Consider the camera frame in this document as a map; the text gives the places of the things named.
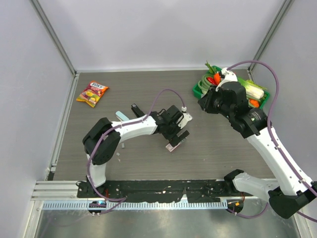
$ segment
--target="orange and yellow bag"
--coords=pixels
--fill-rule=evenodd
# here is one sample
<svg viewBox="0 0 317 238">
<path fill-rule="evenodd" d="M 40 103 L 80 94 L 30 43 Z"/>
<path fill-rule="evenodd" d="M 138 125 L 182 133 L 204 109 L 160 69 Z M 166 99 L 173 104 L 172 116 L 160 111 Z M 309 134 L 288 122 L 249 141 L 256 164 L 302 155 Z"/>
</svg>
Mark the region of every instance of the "orange and yellow bag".
<svg viewBox="0 0 317 238">
<path fill-rule="evenodd" d="M 96 81 L 91 81 L 85 90 L 77 97 L 76 101 L 86 102 L 89 106 L 95 107 L 109 87 L 103 86 Z"/>
</svg>

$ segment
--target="white wall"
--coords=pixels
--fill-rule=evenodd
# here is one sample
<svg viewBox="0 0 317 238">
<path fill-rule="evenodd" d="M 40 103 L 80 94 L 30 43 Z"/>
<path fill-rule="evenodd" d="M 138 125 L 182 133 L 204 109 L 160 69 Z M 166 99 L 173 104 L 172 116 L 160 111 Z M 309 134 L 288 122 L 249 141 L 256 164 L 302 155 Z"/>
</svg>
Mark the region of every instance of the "white wall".
<svg viewBox="0 0 317 238">
<path fill-rule="evenodd" d="M 250 60 L 283 0 L 40 0 L 78 70 Z"/>
<path fill-rule="evenodd" d="M 29 1 L 2 1 L 0 29 L 0 231 L 15 238 L 45 178 L 72 76 Z"/>
<path fill-rule="evenodd" d="M 294 1 L 261 58 L 276 70 L 280 81 L 273 125 L 294 160 L 314 180 L 317 180 L 316 9 L 316 0 Z M 257 66 L 254 77 L 274 95 L 275 83 L 269 71 Z M 317 218 L 317 201 L 304 211 Z M 317 226 L 311 222 L 310 225 L 316 236 Z"/>
</svg>

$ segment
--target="wooden tabletop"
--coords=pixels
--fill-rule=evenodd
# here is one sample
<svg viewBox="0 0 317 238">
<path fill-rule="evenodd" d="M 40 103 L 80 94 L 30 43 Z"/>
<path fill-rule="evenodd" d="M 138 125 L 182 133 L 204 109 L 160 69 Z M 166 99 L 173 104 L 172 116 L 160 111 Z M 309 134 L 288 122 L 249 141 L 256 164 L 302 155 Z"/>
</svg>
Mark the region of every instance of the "wooden tabletop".
<svg viewBox="0 0 317 238">
<path fill-rule="evenodd" d="M 245 70 L 235 72 L 248 77 Z M 186 126 L 190 132 L 187 140 L 172 153 L 165 148 L 168 141 L 161 134 L 127 140 L 125 148 L 119 144 L 107 163 L 107 179 L 222 179 L 234 169 L 259 178 L 273 178 L 258 152 L 223 116 L 206 114 L 200 109 L 192 88 L 204 73 L 204 70 L 81 73 L 54 180 L 85 179 L 87 158 L 82 139 L 87 132 L 102 117 L 117 121 L 117 111 L 135 118 L 130 109 L 133 103 L 147 112 L 156 94 L 164 88 L 176 90 L 193 117 Z M 76 102 L 91 80 L 109 87 L 95 108 Z M 154 110 L 168 109 L 171 105 L 179 109 L 182 106 L 175 94 L 165 92 Z"/>
</svg>

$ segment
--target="snack bag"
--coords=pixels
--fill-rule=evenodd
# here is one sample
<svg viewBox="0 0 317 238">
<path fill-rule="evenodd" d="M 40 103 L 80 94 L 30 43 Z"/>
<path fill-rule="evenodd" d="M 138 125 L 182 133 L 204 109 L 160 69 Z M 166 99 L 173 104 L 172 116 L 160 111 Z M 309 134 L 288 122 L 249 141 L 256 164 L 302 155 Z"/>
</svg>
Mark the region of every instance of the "snack bag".
<svg viewBox="0 0 317 238">
<path fill-rule="evenodd" d="M 103 86 L 96 81 L 91 81 L 85 90 L 77 97 L 76 101 L 86 102 L 89 106 L 94 108 L 108 88 L 109 87 Z"/>
</svg>

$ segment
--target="orange carrot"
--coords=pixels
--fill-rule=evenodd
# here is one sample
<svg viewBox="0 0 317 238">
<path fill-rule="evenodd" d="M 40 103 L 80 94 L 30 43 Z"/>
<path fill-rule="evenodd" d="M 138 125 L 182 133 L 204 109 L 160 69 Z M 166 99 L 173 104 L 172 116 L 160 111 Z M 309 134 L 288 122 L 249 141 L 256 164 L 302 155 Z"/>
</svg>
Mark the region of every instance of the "orange carrot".
<svg viewBox="0 0 317 238">
<path fill-rule="evenodd" d="M 216 84 L 219 85 L 219 83 L 220 83 L 220 81 L 221 81 L 219 73 L 216 73 L 216 74 L 213 76 L 213 79 L 216 81 Z"/>
<path fill-rule="evenodd" d="M 249 102 L 256 108 L 260 107 L 259 102 L 257 100 L 249 99 Z"/>
</svg>

